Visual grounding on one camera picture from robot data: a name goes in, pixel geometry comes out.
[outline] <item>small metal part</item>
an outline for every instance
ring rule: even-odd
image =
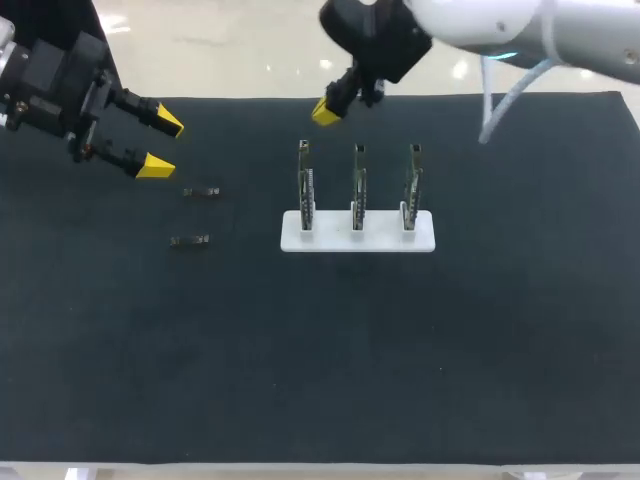
[[[353,229],[364,228],[367,210],[367,169],[365,167],[365,147],[356,145],[356,159],[353,169]]]
[[[302,230],[313,227],[314,191],[313,168],[309,160],[309,142],[300,140],[298,147],[298,188],[300,194],[300,219]]]
[[[220,189],[214,188],[185,188],[182,191],[182,195],[185,197],[193,198],[217,198],[220,196]]]
[[[205,247],[209,244],[209,235],[194,235],[192,237],[171,237],[171,248]]]
[[[411,159],[407,169],[407,181],[404,187],[403,221],[404,229],[413,231],[416,228],[418,210],[420,210],[420,183],[422,180],[422,147],[411,145]]]

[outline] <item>black table mat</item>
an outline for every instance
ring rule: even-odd
[[[169,182],[0,135],[1,460],[640,463],[640,136],[619,94],[526,95],[485,147],[478,96],[326,130],[313,100],[166,103],[175,143],[111,121]],[[369,208],[395,208],[421,143],[436,251],[282,253],[301,138],[321,209],[348,207],[356,141]]]

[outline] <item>cable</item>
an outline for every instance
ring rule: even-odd
[[[543,60],[538,65],[529,70],[527,74],[522,77],[522,79],[518,83],[516,83],[511,90],[509,90],[509,93],[505,95],[500,104],[496,107],[493,115],[491,115],[490,120],[483,126],[482,132],[480,133],[480,143],[486,144],[487,142],[489,142],[491,135],[500,123],[500,120],[502,120],[502,117],[504,117],[509,108],[511,108],[513,102],[518,99],[518,97],[527,89],[529,85],[531,85],[556,65],[558,65],[558,63],[551,59]]]
[[[482,110],[482,126],[484,127],[493,113],[493,96],[491,88],[491,76],[493,74],[493,62],[489,57],[484,55],[480,57],[480,66],[482,67],[482,92],[484,105]]]

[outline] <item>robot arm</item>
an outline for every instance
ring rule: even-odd
[[[415,64],[415,59],[406,61],[397,45],[392,45],[392,39],[397,42],[399,38],[405,38],[404,48],[419,44],[420,38],[403,37],[415,28],[412,21],[406,15],[386,19],[379,15],[379,12],[402,9],[411,13],[412,20],[426,37],[482,55],[485,67],[488,67],[488,56],[516,66],[535,67],[514,87],[507,101],[498,106],[493,121],[485,115],[487,121],[481,141],[488,140],[515,98],[554,65],[584,68],[640,84],[640,3],[635,0],[377,0],[369,7],[360,4],[359,18],[353,14],[354,3],[360,4],[358,0],[329,0],[320,13],[320,20],[329,36],[353,55],[354,64],[366,70],[369,77],[399,81],[371,62],[371,57],[377,57],[380,63],[381,58],[398,54],[408,67],[399,69],[404,73]],[[377,28],[367,36],[356,27],[362,23]],[[380,34],[383,30],[393,34],[383,36]],[[344,95],[341,98],[335,92],[339,90],[335,85],[340,84],[339,81],[333,88],[328,87],[324,103],[321,101],[320,108],[314,111],[314,119],[321,125],[346,115],[348,103]],[[364,93],[362,82],[358,85]],[[335,115],[323,112],[320,116],[322,105]]]
[[[66,52],[37,40],[29,50],[13,42],[14,25],[0,17],[0,125],[17,131],[28,124],[66,137],[75,161],[94,155],[135,178],[168,177],[174,166],[149,153],[118,149],[100,131],[104,111],[114,105],[141,123],[177,137],[182,124],[157,100],[141,98],[120,86],[108,68],[108,46],[80,33]]]

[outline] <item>white holder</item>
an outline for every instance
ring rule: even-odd
[[[300,210],[282,218],[280,248],[283,252],[322,253],[429,253],[436,248],[431,212],[420,210],[415,230],[405,230],[403,210],[367,210],[364,229],[353,229],[351,210],[316,210],[313,228],[302,230]]]

